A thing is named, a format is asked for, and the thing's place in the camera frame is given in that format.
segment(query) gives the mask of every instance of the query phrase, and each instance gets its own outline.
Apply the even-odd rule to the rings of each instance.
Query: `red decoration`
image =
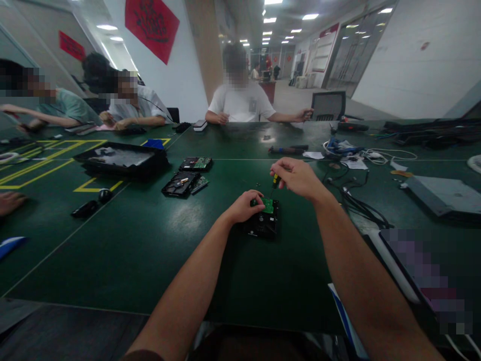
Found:
[[[67,34],[62,33],[59,31],[59,41],[60,41],[60,49],[72,55],[75,59],[80,61],[84,60],[85,58],[85,49],[82,45],[77,43]]]
[[[330,33],[336,32],[339,29],[339,24],[331,26],[329,29],[324,30],[319,34],[319,38],[323,38],[325,36],[328,36]]]
[[[166,65],[179,19],[162,0],[127,0],[125,27]]]

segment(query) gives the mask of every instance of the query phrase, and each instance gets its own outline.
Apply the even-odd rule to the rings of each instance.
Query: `black tray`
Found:
[[[112,156],[102,155],[99,156],[95,150],[99,148],[112,148],[113,150],[134,152],[139,158],[142,155],[148,155],[144,160],[134,162],[133,164],[125,165],[104,163],[92,158],[112,158]],[[118,175],[131,178],[148,178],[154,174],[159,173],[169,167],[169,161],[167,160],[167,153],[164,149],[142,147],[139,145],[123,144],[107,142],[94,149],[88,150],[86,152],[80,153],[74,157],[77,162],[82,163],[82,167],[87,170],[90,174],[108,174],[108,175]],[[119,160],[126,159],[126,163],[132,163],[132,159],[128,157],[120,157]]]

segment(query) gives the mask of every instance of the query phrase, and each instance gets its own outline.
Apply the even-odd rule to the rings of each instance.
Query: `workbench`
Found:
[[[412,151],[418,160],[399,161],[408,166],[409,171],[461,179],[481,190],[481,175],[466,165],[469,157],[481,153],[479,144],[439,151],[419,146],[401,148],[389,139],[376,140],[369,136],[369,133],[378,133],[384,122],[364,123],[371,126],[368,132],[339,132],[337,137],[356,146]],[[64,134],[62,139],[48,139],[59,132]],[[268,149],[307,144],[310,151],[320,151],[322,143],[329,139],[330,127],[323,122],[307,122],[304,129],[268,122],[230,123],[209,125],[204,132],[190,128],[183,134],[172,133],[171,127],[166,126],[143,135],[97,132],[79,137],[58,129],[46,129],[43,135],[35,136],[47,148],[36,155],[40,160],[0,166],[0,190],[22,192],[30,198],[22,208],[2,220],[0,239],[27,236],[30,240],[0,262],[0,295],[150,314],[216,218],[246,190],[258,189],[269,195],[270,166],[282,155],[269,154]],[[1,139],[14,136],[19,133],[13,129],[0,134]],[[141,145],[148,138],[164,139],[171,167],[146,183],[91,178],[72,159],[104,141]],[[209,185],[187,199],[165,197],[161,189],[188,156],[213,158],[212,169],[204,174],[210,180]],[[328,171],[336,174],[335,169],[329,167],[329,160],[297,158],[311,162],[321,179]],[[399,189],[388,165],[366,164],[370,169],[369,182],[352,193],[380,210],[396,228],[441,233],[479,228],[479,225],[438,219],[414,196]],[[364,172],[352,170],[350,176],[363,179]],[[87,220],[70,216],[83,203],[96,199],[101,188],[114,192],[109,203]],[[340,199],[336,190],[332,191]],[[273,199],[280,202],[276,240],[257,239],[245,234],[241,226],[233,228],[206,319],[344,334],[327,287],[331,277],[313,207],[287,190],[274,191]],[[479,245],[472,250],[476,251],[479,254]],[[463,259],[464,255],[457,254],[454,246],[452,257]],[[476,306],[481,304],[481,282],[473,283],[477,283],[473,299]],[[422,310],[416,311],[416,316],[431,338],[438,339],[435,323]]]

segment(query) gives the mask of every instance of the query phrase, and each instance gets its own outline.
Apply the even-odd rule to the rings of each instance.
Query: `ceiling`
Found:
[[[283,0],[281,4],[266,5],[264,0],[225,0],[233,17],[237,20],[239,39],[248,39],[251,48],[262,46],[262,33],[272,31],[270,47],[281,45],[286,36],[290,44],[297,44],[315,31],[328,26],[344,14],[365,5],[368,0]],[[277,18],[275,23],[264,24],[265,18]],[[302,20],[306,14],[319,14],[314,20]],[[302,29],[298,34],[291,34],[292,29]]]

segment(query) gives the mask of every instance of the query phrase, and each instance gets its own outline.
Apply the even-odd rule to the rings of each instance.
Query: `person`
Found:
[[[279,73],[281,72],[281,68],[279,67],[278,64],[274,67],[274,79],[277,80],[279,77]]]
[[[17,192],[0,193],[0,217],[8,216],[9,214],[20,208],[27,197]]]
[[[119,72],[110,67],[101,54],[91,53],[82,62],[84,81],[92,92],[112,94],[109,110],[100,113],[100,119],[115,130],[131,124],[151,127],[172,123],[167,108],[154,90],[138,84],[138,78],[128,71]]]
[[[43,81],[38,69],[0,59],[0,83],[0,89],[6,90],[7,94],[40,99],[36,111],[12,104],[0,105],[0,110],[7,114],[34,117],[29,125],[19,126],[23,132],[36,132],[48,124],[71,128],[87,122],[100,123],[99,116],[82,98],[62,88],[52,89]]]
[[[271,167],[271,176],[275,173],[282,178],[280,189],[288,188],[313,205],[332,280],[371,360],[443,360],[386,269],[312,168],[302,160],[282,158]],[[234,224],[265,208],[260,197],[258,191],[245,192],[217,219],[162,295],[123,361],[186,358],[212,299],[229,232]],[[258,205],[251,207],[254,199]],[[273,345],[278,344],[270,343],[269,352]],[[232,352],[239,355],[244,346],[238,342],[226,359],[232,359]],[[255,359],[256,354],[243,359]]]
[[[217,88],[205,119],[211,124],[227,122],[259,121],[260,115],[271,122],[304,122],[309,120],[313,109],[303,109],[297,114],[276,112],[265,91],[257,83],[250,82],[247,71],[246,52],[240,43],[228,44],[223,52],[224,66],[230,84]]]
[[[261,65],[257,62],[254,64],[254,68],[252,69],[251,72],[251,79],[254,81],[258,81],[261,79],[259,76],[259,70],[261,69]]]

